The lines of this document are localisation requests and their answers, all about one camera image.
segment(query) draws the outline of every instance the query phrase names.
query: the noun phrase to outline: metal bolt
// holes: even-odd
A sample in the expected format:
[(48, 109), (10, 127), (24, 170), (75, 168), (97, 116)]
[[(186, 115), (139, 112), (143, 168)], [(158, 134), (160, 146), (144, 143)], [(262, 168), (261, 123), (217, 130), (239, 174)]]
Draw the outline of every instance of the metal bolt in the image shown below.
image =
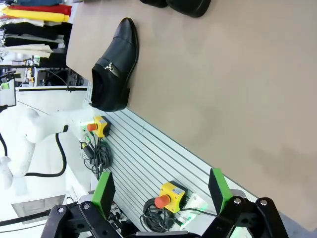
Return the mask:
[(240, 199), (240, 198), (236, 198), (236, 199), (234, 200), (234, 203), (235, 203), (235, 204), (240, 204), (240, 203), (241, 203), (241, 199)]
[(261, 200), (260, 204), (263, 205), (263, 206), (266, 206), (267, 205), (267, 201)]

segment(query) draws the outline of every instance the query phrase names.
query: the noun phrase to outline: slatwall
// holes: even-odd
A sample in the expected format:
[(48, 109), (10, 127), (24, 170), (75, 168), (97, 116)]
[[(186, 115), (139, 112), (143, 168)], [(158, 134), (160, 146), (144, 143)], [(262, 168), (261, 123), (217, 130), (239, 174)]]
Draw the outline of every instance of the slatwall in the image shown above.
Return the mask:
[[(88, 86), (86, 103), (90, 102), (92, 84)], [(116, 193), (115, 202), (140, 229), (139, 217), (144, 203), (158, 196), (162, 184), (176, 181), (210, 203), (208, 190), (210, 165), (141, 119), (129, 109), (105, 113), (96, 110), (112, 123), (106, 141), (113, 153), (112, 166)], [(256, 198), (227, 178), (230, 188), (243, 190), (249, 200)]]

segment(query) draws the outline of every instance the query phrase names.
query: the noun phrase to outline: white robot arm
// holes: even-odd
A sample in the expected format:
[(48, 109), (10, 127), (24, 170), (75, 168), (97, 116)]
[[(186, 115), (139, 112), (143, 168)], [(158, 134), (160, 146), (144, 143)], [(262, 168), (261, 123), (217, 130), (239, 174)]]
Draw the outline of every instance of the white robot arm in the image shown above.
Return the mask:
[(40, 116), (34, 109), (28, 109), (21, 118), (16, 142), (22, 156), (12, 160), (7, 156), (0, 159), (0, 186), (9, 188), (14, 177), (26, 175), (36, 143), (49, 135), (69, 130), (79, 140), (82, 140), (81, 127), (91, 123), (93, 117), (94, 111), (91, 107), (76, 111), (61, 111), (45, 116)]

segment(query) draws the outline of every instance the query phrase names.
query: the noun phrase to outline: red clothing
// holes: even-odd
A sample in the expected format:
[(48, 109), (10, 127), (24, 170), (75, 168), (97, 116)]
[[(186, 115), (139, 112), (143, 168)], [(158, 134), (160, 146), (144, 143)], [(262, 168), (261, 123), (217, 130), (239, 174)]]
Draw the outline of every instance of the red clothing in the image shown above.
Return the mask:
[(62, 13), (64, 15), (70, 16), (71, 14), (71, 6), (68, 5), (54, 5), (54, 6), (8, 6), (8, 8), (15, 10), (23, 10), (23, 11), (45, 11), (45, 12), (54, 12), (54, 13)]

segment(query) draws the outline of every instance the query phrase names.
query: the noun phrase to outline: green gripper pad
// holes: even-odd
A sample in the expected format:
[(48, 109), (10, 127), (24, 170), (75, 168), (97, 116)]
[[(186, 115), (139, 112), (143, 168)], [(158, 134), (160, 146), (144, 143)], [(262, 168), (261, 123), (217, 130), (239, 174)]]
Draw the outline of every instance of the green gripper pad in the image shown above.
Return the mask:
[(105, 219), (110, 214), (114, 193), (115, 187), (112, 173), (103, 172), (94, 192), (92, 203), (99, 209)]
[(232, 197), (230, 188), (219, 168), (212, 168), (210, 170), (209, 192), (213, 200), (213, 204), (216, 208), (216, 212), (219, 215), (226, 205), (226, 202)]

